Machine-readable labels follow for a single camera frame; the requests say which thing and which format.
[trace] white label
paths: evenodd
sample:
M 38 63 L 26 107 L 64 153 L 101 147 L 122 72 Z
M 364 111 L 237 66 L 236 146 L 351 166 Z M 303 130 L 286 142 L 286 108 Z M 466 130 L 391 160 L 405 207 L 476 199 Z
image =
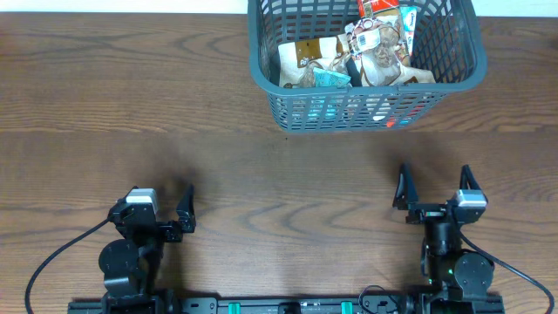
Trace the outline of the white label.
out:
M 376 48 L 380 44 L 380 41 L 380 29 L 363 31 L 357 35 L 357 44 L 361 51 Z

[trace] wood grain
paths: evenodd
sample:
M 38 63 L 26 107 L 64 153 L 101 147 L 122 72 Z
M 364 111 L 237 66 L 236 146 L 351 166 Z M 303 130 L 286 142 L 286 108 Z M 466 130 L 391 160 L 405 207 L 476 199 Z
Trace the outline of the wood grain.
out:
M 0 313 L 23 312 L 35 268 L 133 185 L 167 209 L 196 186 L 199 226 L 167 246 L 159 278 L 182 296 L 422 283 L 423 230 L 390 208 L 404 160 L 424 201 L 450 197 L 471 164 L 491 202 L 466 233 L 557 293 L 558 23 L 480 22 L 485 82 L 410 132 L 293 136 L 251 80 L 244 16 L 0 14 Z M 117 238 L 104 227 L 49 265 L 36 312 L 100 297 L 97 258 Z M 506 270 L 492 291 L 509 313 L 546 307 Z

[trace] black cable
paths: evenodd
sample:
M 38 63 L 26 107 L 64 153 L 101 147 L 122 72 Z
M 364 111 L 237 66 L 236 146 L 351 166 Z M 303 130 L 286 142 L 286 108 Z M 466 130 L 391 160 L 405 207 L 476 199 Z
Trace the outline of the black cable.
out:
M 97 231 L 99 228 L 103 227 L 108 222 L 109 222 L 109 219 L 106 218 L 106 219 L 104 219 L 104 221 L 102 221 L 97 226 L 89 229 L 89 231 L 86 231 L 83 235 L 80 235 L 77 238 L 69 241 L 68 243 L 66 243 L 65 245 L 60 247 L 60 249 L 57 249 L 54 253 L 52 253 L 47 259 L 44 260 L 44 262 L 41 264 L 41 266 L 39 266 L 37 268 L 37 270 L 35 270 L 35 273 L 31 277 L 31 279 L 29 280 L 29 283 L 27 283 L 27 289 L 25 290 L 25 309 L 27 310 L 28 314 L 33 314 L 33 309 L 31 308 L 31 288 L 33 288 L 33 284 L 35 283 L 35 280 L 37 279 L 38 274 L 41 273 L 43 268 L 46 265 L 48 265 L 48 263 L 50 263 L 54 259 L 54 257 L 56 257 L 58 254 L 62 253 L 62 251 L 64 251 L 65 249 L 68 249 L 69 247 L 71 247 L 76 242 L 82 240 L 86 236 L 88 236 L 88 235 L 92 234 L 93 232 Z
M 513 272 L 515 275 L 520 276 L 521 278 L 527 280 L 528 282 L 530 282 L 532 285 L 534 285 L 535 287 L 539 288 L 542 290 L 542 292 L 544 292 L 547 297 L 548 297 L 548 309 L 546 311 L 546 314 L 550 314 L 552 313 L 552 310 L 555 307 L 555 298 L 553 297 L 552 293 L 547 289 L 547 287 L 545 287 L 544 285 L 542 285 L 542 283 L 539 283 L 538 281 L 534 280 L 533 278 L 531 278 L 530 276 L 526 275 L 525 273 L 517 270 L 515 267 L 513 267 L 512 265 L 501 261 L 499 258 L 492 256 L 490 254 L 488 254 L 485 250 L 479 248 L 478 246 L 476 246 L 473 242 L 471 242 L 469 239 L 467 239 L 467 237 L 461 232 L 461 228 L 457 227 L 457 232 L 459 233 L 459 237 L 461 237 L 461 240 L 463 240 L 463 242 L 465 242 L 468 246 L 470 246 L 472 249 L 474 249 L 475 251 L 477 251 L 479 254 L 481 254 L 482 256 L 484 256 L 485 258 L 493 261 L 494 263 L 499 264 L 499 266 Z
M 382 291 L 385 291 L 385 289 L 382 288 L 382 286 L 379 286 L 379 285 L 377 285 L 377 284 L 371 284 L 371 285 L 369 285 L 369 286 L 366 286 L 366 288 L 364 288 L 363 291 L 360 292 L 360 295 L 358 295 L 358 305 L 360 305 L 360 307 L 363 309 L 363 311 L 367 312 L 368 314 L 377 314 L 377 313 L 375 313 L 375 312 L 373 312 L 373 311 L 368 310 L 368 308 L 366 308 L 366 307 L 363 305 L 363 294 L 364 294 L 366 291 L 368 291 L 368 289 L 370 289 L 370 288 L 378 288 L 378 289 L 381 289 Z M 393 297 L 391 297 L 390 295 L 388 295 L 387 297 L 390 298 L 390 300 L 395 304 L 395 309 L 396 309 L 396 310 L 387 311 L 386 313 L 387 313 L 387 314 L 390 314 L 390 313 L 398 312 L 398 311 L 399 311 L 398 303 L 397 303 L 397 302 L 395 301 L 395 299 L 393 299 Z

